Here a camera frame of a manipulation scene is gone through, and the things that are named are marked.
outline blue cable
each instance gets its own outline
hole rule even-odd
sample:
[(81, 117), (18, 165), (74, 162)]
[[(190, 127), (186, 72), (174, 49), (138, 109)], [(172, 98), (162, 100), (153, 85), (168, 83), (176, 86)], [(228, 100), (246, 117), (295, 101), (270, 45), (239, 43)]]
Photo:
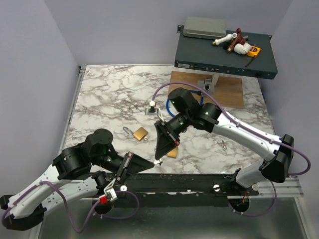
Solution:
[[(189, 92), (195, 93), (195, 94), (198, 93), (198, 91), (193, 91), (193, 90), (189, 90)], [(204, 97), (202, 96), (201, 99), (200, 99), (199, 105), (201, 106), (203, 104), (203, 102), (204, 102)], [(169, 115), (174, 117), (175, 115), (173, 115), (173, 113), (169, 110), (169, 106), (168, 105), (169, 105), (169, 99), (167, 99), (167, 101), (166, 101), (166, 109), (167, 109), (167, 112), (169, 113)]]

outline table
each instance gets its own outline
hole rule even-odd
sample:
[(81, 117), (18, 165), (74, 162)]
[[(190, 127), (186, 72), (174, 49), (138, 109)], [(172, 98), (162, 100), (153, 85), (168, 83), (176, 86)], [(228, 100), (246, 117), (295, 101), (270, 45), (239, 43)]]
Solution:
[[(113, 146), (120, 154), (133, 151), (139, 156), (154, 161), (157, 134), (156, 117), (146, 116), (151, 97), (160, 85), (169, 82), (172, 65), (126, 65), (88, 66), (73, 113), (65, 147), (74, 146), (98, 128), (109, 129)], [(268, 133), (273, 133), (265, 102), (256, 78), (242, 77), (244, 109), (226, 108), (238, 119)], [(170, 116), (165, 110), (168, 87), (156, 98), (165, 119)], [(144, 127), (149, 132), (148, 143), (127, 138), (123, 126), (132, 131)], [(223, 136), (209, 134), (189, 127), (180, 137), (178, 156), (163, 158), (162, 166), (156, 165), (147, 173), (233, 173), (246, 167), (260, 157), (240, 144)]]

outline gray wall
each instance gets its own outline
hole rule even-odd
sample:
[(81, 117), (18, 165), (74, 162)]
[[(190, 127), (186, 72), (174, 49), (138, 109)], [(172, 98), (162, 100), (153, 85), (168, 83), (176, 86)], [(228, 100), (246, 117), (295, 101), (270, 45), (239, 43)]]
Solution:
[[(312, 160), (300, 176), (302, 189), (319, 235), (319, 2), (294, 0), (271, 40), (278, 75), (261, 81), (267, 107), (277, 134), (288, 133), (295, 146)], [(295, 154), (291, 172), (304, 170), (305, 161)]]
[[(78, 72), (43, 0), (1, 1), (0, 196), (25, 188), (57, 155)], [(0, 226), (0, 238), (26, 236)]]
[(273, 34), (292, 0), (45, 0), (81, 65), (173, 63), (177, 25), (222, 18), (228, 29)]

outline brown pipe fitting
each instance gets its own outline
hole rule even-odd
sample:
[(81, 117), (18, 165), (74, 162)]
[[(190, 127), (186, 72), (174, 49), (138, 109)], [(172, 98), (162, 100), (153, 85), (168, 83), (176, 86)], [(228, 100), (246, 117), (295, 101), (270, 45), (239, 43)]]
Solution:
[(241, 36), (241, 29), (238, 28), (236, 30), (237, 32), (237, 37), (231, 42), (231, 44), (229, 45), (228, 49), (227, 49), (227, 52), (230, 53), (234, 50), (234, 47), (237, 43), (240, 43), (242, 40), (244, 40), (246, 42), (246, 40)]

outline yellow tape measure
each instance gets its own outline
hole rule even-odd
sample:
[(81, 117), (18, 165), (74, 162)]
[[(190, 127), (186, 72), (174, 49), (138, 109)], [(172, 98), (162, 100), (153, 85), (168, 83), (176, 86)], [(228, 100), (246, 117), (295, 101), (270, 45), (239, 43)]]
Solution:
[(251, 50), (247, 53), (247, 55), (251, 57), (257, 57), (260, 51), (261, 51), (261, 48), (257, 46), (251, 46)]

